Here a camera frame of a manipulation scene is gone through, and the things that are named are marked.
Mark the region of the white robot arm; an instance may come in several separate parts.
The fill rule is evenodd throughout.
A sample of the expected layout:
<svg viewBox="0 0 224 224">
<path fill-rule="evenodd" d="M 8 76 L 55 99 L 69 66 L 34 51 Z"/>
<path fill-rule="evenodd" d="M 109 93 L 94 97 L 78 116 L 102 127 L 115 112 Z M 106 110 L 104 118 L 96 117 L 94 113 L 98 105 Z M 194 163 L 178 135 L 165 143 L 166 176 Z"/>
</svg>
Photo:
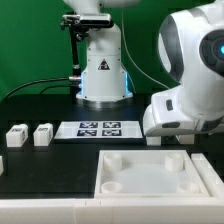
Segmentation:
<svg viewBox="0 0 224 224">
<path fill-rule="evenodd" d="M 98 107 L 132 96 L 122 68 L 121 33 L 102 7 L 141 0 L 63 0 L 74 13 L 64 25 L 87 38 L 87 66 L 77 98 Z M 168 15 L 158 35 L 158 54 L 179 85 L 154 94 L 143 116 L 147 136 L 224 131 L 224 0 Z"/>
</svg>

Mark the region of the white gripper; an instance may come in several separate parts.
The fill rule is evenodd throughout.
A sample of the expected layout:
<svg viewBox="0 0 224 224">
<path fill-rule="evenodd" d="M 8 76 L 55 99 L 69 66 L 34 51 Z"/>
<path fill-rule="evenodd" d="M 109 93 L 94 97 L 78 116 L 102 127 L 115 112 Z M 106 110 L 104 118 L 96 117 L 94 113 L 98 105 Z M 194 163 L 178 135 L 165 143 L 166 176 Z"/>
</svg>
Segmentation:
<svg viewBox="0 0 224 224">
<path fill-rule="evenodd" d="M 178 102 L 180 87 L 153 94 L 143 116 L 143 132 L 147 137 L 224 132 L 224 117 L 205 121 L 184 113 Z"/>
</svg>

